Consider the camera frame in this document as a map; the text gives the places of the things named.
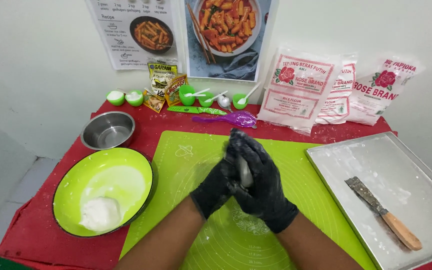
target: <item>sugar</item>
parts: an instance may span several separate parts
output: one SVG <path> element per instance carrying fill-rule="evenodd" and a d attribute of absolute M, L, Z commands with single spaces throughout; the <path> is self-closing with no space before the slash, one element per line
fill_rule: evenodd
<path fill-rule="evenodd" d="M 126 99 L 128 101 L 137 101 L 141 98 L 141 95 L 138 93 L 131 93 L 130 95 L 126 95 Z"/>
<path fill-rule="evenodd" d="M 111 91 L 109 93 L 109 95 L 107 95 L 107 99 L 109 101 L 115 101 L 115 100 L 119 100 L 120 98 L 122 98 L 123 95 L 124 94 L 122 92 L 120 92 L 120 91 Z"/>

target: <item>gloved hand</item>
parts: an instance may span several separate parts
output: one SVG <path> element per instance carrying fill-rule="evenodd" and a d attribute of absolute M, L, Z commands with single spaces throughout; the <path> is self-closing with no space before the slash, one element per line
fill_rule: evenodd
<path fill-rule="evenodd" d="M 213 167 L 199 187 L 191 192 L 191 199 L 204 219 L 207 220 L 231 198 L 231 188 L 237 181 L 235 160 L 235 150 L 226 145 L 225 157 Z"/>
<path fill-rule="evenodd" d="M 248 163 L 253 185 L 245 190 L 234 187 L 234 197 L 241 209 L 261 218 L 275 234 L 285 230 L 299 210 L 286 199 L 279 170 L 263 146 L 246 133 L 236 128 L 231 130 L 229 145 Z"/>

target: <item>metal baking tray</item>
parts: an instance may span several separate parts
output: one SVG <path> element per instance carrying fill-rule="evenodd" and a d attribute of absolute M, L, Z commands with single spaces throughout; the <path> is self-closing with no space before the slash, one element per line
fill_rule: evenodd
<path fill-rule="evenodd" d="M 432 171 L 392 132 L 306 150 L 334 200 L 381 270 L 410 270 L 432 261 Z M 345 180 L 357 176 L 416 235 L 410 251 Z"/>

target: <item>recipe poster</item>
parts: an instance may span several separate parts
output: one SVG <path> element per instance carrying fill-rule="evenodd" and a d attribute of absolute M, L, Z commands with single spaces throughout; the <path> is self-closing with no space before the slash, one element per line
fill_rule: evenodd
<path fill-rule="evenodd" d="M 257 81 L 272 1 L 187 0 L 188 76 Z"/>
<path fill-rule="evenodd" d="M 86 0 L 113 68 L 145 69 L 178 62 L 173 0 Z"/>

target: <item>bowl of tteokbokki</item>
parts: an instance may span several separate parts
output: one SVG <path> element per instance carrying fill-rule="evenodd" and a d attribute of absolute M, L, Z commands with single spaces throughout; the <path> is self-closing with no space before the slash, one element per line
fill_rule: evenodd
<path fill-rule="evenodd" d="M 174 41 L 168 25 L 154 17 L 142 16 L 134 19 L 129 25 L 129 32 L 143 50 L 154 54 L 167 52 Z"/>
<path fill-rule="evenodd" d="M 199 30 L 213 54 L 235 56 L 246 51 L 255 42 L 262 23 L 258 1 L 198 1 L 193 12 L 198 20 Z"/>

